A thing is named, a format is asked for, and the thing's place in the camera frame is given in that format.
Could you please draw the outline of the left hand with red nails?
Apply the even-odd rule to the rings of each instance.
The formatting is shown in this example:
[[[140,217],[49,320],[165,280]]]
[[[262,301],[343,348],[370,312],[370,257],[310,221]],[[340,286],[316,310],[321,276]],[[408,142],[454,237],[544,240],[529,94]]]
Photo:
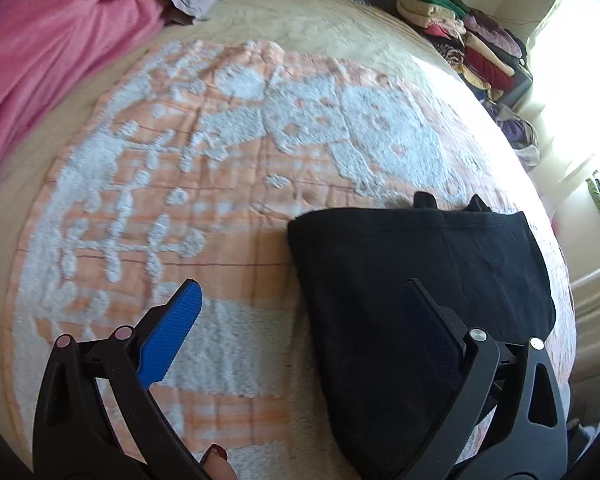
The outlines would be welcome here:
[[[212,480],[237,480],[237,474],[228,462],[227,452],[222,446],[210,445],[200,463]]]

